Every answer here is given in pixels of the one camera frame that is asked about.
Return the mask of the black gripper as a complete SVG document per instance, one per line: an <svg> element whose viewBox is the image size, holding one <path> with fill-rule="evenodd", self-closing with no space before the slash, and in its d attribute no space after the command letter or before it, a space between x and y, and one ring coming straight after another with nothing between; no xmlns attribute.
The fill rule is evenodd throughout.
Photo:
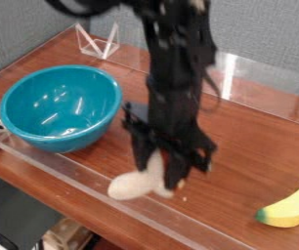
<svg viewBox="0 0 299 250"><path fill-rule="evenodd" d="M216 144L197 123L200 102L190 90L164 94L150 91L149 104L125 102L122 126L132 135L132 148L140 172L158 147L166 149L164 186L174 190L188 178L190 167L209 170Z"/></svg>

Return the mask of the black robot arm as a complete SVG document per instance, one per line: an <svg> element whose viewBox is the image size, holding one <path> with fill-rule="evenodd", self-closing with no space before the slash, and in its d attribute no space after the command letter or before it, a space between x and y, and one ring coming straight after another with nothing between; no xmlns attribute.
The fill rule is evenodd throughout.
<svg viewBox="0 0 299 250"><path fill-rule="evenodd" d="M45 0L60 13L92 18L124 5L140 18L149 48L146 86L149 104L141 111L124 106L124 128L132 135L137 169L148 169L156 149L166 152L162 185L177 188L193 168L210 167L216 143L201 130L197 117L202 84L210 83L216 45L209 30L209 0L74 0L85 9L70 9L61 0Z"/></svg>

